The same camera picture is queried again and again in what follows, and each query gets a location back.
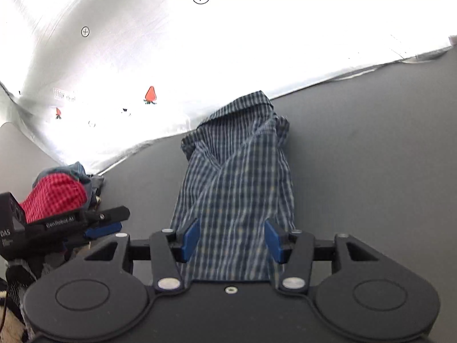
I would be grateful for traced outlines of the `blue plaid shirt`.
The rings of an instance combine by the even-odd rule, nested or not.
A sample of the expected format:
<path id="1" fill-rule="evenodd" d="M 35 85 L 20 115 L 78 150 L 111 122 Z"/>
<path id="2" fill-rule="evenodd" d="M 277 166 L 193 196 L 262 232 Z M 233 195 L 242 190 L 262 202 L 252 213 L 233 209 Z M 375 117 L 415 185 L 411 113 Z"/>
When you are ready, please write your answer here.
<path id="1" fill-rule="evenodd" d="M 184 283 L 275 281 L 281 267 L 264 223 L 294 228 L 294 195 L 284 146 L 290 124 L 261 91 L 208 116 L 181 141 L 187 170 L 171 220 L 178 230 L 198 219 L 201 236 L 178 266 Z"/>

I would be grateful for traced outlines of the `dark clothes pile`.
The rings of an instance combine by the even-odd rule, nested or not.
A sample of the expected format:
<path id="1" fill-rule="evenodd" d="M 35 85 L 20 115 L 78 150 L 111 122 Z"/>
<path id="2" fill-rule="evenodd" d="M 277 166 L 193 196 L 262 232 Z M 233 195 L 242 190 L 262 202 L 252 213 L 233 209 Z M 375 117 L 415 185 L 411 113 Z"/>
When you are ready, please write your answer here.
<path id="1" fill-rule="evenodd" d="M 83 206 L 84 209 L 96 209 L 100 204 L 101 188 L 104 185 L 105 179 L 103 176 L 87 174 L 84 166 L 79 161 L 70 165 L 55 166 L 43 170 L 36 177 L 32 187 L 34 188 L 41 179 L 51 174 L 66 174 L 82 184 L 87 195 L 87 201 Z"/>

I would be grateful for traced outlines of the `red checkered garment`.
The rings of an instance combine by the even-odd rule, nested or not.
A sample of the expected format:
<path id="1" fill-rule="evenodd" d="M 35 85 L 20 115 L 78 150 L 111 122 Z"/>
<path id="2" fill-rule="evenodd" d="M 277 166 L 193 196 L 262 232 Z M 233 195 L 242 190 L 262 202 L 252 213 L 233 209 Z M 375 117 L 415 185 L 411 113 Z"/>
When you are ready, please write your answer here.
<path id="1" fill-rule="evenodd" d="M 36 184 L 20 204 L 27 224 L 82 208 L 87 201 L 84 186 L 73 177 L 50 174 Z"/>

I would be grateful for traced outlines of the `white printed backdrop cloth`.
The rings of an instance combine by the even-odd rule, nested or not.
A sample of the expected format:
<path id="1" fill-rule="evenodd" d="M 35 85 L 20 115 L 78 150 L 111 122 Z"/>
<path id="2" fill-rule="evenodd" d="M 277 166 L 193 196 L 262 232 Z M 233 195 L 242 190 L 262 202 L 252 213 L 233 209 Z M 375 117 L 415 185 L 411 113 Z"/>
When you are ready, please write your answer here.
<path id="1" fill-rule="evenodd" d="M 97 171 L 238 97 L 444 49 L 456 0 L 1 0 L 1 121 Z"/>

